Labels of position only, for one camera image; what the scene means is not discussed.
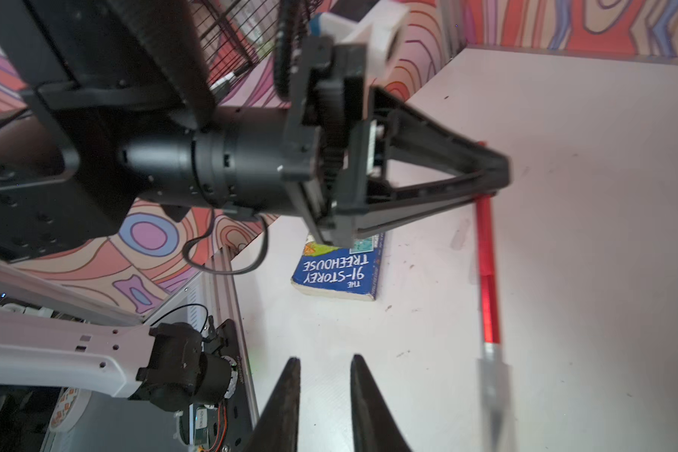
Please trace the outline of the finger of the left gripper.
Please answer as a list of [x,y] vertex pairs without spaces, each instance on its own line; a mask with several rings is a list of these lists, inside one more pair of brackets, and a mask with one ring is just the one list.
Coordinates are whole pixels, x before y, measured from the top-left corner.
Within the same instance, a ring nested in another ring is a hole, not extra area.
[[510,185],[510,160],[449,131],[386,90],[370,91],[371,118],[383,128],[374,162],[398,161],[447,174],[427,183],[427,192],[497,192]]
[[454,189],[431,193],[428,188],[400,189],[369,186],[359,214],[352,218],[352,239],[378,235],[400,226],[472,203],[484,195],[480,189]]

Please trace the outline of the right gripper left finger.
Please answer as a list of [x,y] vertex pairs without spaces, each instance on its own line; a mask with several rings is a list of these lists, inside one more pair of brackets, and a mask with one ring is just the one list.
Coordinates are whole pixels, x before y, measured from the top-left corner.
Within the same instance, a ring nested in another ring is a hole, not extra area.
[[300,404],[301,360],[290,358],[244,451],[295,452],[299,438]]

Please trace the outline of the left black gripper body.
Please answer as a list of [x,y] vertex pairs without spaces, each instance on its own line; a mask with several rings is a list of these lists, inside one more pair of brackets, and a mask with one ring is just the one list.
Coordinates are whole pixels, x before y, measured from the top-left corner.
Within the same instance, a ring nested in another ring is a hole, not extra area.
[[218,107],[197,130],[133,118],[119,163],[147,201],[214,207],[237,220],[293,216],[318,241],[348,246],[363,237],[348,200],[366,185],[366,66],[365,44],[310,37],[287,109]]

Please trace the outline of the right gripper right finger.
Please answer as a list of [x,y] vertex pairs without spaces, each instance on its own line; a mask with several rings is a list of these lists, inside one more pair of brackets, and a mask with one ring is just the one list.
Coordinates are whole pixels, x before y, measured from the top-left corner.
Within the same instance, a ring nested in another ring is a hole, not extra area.
[[356,452],[411,451],[359,354],[353,356],[350,366],[350,400]]

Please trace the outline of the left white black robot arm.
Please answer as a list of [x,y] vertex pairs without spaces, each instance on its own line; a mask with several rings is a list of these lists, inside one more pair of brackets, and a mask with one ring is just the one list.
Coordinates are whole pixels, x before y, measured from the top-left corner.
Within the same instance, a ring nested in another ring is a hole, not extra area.
[[0,261],[117,233],[135,199],[173,220],[301,218],[348,247],[510,184],[506,156],[368,84],[368,46],[311,36],[279,5],[289,109],[222,107],[185,1],[0,1],[26,107],[0,115]]

